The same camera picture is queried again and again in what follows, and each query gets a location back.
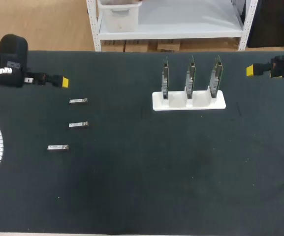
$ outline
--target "black tabletop mat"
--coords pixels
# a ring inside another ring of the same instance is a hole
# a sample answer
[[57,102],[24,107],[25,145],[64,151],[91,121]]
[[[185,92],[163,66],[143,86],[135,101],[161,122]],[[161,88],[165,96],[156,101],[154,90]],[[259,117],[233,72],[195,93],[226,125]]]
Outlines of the black tabletop mat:
[[225,110],[155,112],[165,56],[201,90],[218,54],[30,53],[70,88],[0,87],[0,232],[284,236],[284,80],[246,77],[276,54],[220,53]]

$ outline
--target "cardboard box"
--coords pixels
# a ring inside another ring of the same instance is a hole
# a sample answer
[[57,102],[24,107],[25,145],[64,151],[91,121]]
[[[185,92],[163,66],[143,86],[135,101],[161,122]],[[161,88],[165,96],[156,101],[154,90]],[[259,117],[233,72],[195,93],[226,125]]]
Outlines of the cardboard box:
[[162,39],[158,41],[157,50],[178,52],[180,51],[180,39]]
[[124,52],[126,42],[124,40],[104,40],[101,42],[103,52]]
[[148,52],[148,40],[127,40],[126,52]]

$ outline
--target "white storage bin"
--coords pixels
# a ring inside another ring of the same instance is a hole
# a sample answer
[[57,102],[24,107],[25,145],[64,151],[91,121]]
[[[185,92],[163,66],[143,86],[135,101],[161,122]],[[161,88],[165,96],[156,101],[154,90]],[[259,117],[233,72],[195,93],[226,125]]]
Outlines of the white storage bin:
[[142,2],[126,5],[102,5],[98,7],[109,32],[130,32],[137,30],[138,9]]

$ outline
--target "floor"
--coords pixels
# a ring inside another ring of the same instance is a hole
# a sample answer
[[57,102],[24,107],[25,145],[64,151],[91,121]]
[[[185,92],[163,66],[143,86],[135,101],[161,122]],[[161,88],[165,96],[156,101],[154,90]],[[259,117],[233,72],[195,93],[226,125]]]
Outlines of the floor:
[[7,33],[30,50],[94,50],[85,0],[0,0],[0,39]]

